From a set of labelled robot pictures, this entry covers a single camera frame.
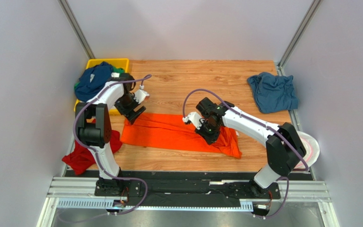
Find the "orange t-shirt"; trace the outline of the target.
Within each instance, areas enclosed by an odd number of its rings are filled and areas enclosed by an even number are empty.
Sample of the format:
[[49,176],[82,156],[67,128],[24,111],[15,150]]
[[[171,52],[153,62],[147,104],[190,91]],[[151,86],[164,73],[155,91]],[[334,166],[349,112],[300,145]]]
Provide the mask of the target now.
[[182,115],[176,114],[142,113],[133,124],[125,120],[121,142],[142,147],[221,153],[237,159],[242,157],[235,130],[221,128],[218,140],[208,145],[192,124],[184,124]]

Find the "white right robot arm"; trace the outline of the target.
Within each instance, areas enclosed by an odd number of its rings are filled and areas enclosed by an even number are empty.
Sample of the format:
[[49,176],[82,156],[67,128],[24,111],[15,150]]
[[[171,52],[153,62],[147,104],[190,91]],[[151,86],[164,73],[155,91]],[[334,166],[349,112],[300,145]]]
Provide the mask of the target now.
[[233,129],[255,139],[266,148],[267,164],[248,183],[248,192],[261,197],[280,177],[287,177],[307,155],[298,131],[285,122],[270,123],[249,114],[229,102],[216,104],[209,98],[202,99],[196,111],[183,118],[192,123],[195,132],[211,145],[220,138],[222,128]]

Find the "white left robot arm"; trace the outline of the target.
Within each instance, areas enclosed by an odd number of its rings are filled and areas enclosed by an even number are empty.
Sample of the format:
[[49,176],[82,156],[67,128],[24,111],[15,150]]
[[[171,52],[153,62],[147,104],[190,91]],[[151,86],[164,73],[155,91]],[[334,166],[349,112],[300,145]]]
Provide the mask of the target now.
[[149,97],[143,86],[133,92],[136,83],[137,80],[129,73],[118,74],[110,77],[92,99],[76,105],[73,133],[78,144],[90,151],[98,166],[96,196],[119,196],[125,191],[125,180],[110,146],[112,127],[109,110],[115,107],[133,124],[146,110],[141,103]]

